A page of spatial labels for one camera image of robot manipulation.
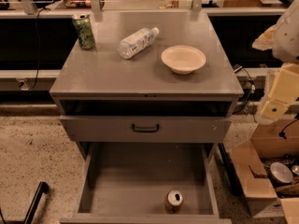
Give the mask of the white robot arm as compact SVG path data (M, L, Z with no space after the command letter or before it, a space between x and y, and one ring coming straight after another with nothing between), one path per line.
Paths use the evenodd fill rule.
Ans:
M278 19L273 56L283 62L274 73L259 109L263 119L279 119L299 97L299 0Z

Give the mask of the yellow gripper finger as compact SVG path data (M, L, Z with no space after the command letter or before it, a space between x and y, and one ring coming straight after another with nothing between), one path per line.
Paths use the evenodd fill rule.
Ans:
M267 100L264 103L260 114L265 119L275 120L279 119L288 109L289 107L286 104L275 100Z

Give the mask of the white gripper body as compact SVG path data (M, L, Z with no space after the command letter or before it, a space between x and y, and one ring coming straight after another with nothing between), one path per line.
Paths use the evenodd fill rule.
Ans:
M283 105L291 105L299 97L299 65L284 63L276 72L268 99Z

